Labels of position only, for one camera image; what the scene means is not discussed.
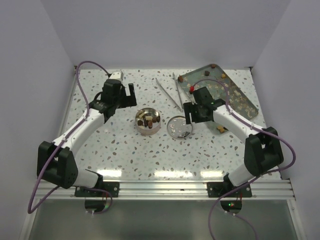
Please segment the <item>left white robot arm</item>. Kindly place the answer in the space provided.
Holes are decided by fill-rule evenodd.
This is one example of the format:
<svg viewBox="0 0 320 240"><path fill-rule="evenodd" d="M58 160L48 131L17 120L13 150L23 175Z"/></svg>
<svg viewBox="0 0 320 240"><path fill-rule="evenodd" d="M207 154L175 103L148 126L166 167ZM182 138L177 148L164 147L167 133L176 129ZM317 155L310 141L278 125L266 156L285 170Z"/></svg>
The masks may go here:
<svg viewBox="0 0 320 240"><path fill-rule="evenodd" d="M137 105L135 87L127 87L119 79L107 79L102 91L87 105L84 115L65 133L52 142L44 141L38 147L37 177L58 187L84 187L92 196L103 193L102 176L94 171L79 169L75 156L86 140L102 127L117 109Z"/></svg>

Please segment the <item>round silver tin lid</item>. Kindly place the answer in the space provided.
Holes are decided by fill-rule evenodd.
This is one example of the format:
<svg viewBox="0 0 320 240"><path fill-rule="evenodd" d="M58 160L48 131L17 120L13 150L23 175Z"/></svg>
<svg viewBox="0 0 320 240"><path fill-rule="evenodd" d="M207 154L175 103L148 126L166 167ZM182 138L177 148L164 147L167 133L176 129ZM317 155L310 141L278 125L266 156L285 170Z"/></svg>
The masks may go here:
<svg viewBox="0 0 320 240"><path fill-rule="evenodd" d="M184 116L178 115L168 121L167 132L174 139L184 139L193 132L193 126L186 123Z"/></svg>

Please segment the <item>round silver tin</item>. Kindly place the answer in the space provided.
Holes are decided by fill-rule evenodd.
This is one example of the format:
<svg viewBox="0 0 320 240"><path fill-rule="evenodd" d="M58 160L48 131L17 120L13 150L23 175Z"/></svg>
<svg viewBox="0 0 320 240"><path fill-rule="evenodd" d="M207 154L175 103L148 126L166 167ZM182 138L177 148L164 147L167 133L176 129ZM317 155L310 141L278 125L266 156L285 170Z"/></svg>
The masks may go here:
<svg viewBox="0 0 320 240"><path fill-rule="evenodd" d="M143 136L154 135L161 128L161 120L160 112L156 109L142 108L135 115L136 129Z"/></svg>

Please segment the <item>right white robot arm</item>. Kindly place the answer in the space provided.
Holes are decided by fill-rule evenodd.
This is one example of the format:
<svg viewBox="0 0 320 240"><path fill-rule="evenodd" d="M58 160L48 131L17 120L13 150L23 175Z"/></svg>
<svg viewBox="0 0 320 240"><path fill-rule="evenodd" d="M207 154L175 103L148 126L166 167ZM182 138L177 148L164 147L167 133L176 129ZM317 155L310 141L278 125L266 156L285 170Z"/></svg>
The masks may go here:
<svg viewBox="0 0 320 240"><path fill-rule="evenodd" d="M183 104L186 123L215 122L221 124L244 143L243 163L234 171L223 177L223 192L227 196L235 196L241 185L249 180L265 174L284 161L278 132L272 128L255 126L252 122L235 112L223 99L214 100L206 87L189 92L194 103Z"/></svg>

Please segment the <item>metal tongs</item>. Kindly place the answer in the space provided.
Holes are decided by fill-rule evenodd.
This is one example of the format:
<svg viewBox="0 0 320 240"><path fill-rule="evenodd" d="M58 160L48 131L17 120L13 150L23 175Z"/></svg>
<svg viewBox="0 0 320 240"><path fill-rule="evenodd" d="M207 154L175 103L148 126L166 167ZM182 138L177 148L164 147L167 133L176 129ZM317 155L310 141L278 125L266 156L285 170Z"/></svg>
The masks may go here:
<svg viewBox="0 0 320 240"><path fill-rule="evenodd" d="M167 78L155 78L157 86L162 90L166 99L172 103L172 105L178 109L179 112L183 112L182 102L180 101L177 86L173 77Z"/></svg>

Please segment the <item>white chocolate bar piece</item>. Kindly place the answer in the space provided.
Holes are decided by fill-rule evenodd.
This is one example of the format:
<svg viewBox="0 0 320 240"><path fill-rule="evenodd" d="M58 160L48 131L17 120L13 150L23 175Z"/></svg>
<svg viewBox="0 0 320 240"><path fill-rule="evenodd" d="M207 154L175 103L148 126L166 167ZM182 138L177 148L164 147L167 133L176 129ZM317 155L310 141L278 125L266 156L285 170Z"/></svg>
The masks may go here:
<svg viewBox="0 0 320 240"><path fill-rule="evenodd" d="M146 119L147 121L151 121L151 120L153 119L153 117L152 117L152 116L146 116L145 119Z"/></svg>

